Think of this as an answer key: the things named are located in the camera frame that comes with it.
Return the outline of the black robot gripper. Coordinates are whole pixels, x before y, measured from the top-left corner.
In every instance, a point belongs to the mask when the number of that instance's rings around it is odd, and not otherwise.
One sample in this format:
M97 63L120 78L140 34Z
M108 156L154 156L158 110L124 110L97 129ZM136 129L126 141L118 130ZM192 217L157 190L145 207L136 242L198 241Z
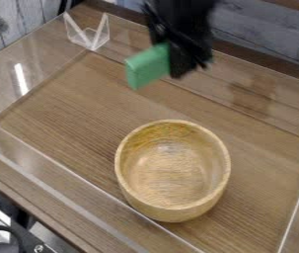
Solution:
M212 60L211 15L219 0L144 0L152 44L169 46L169 77L178 79Z

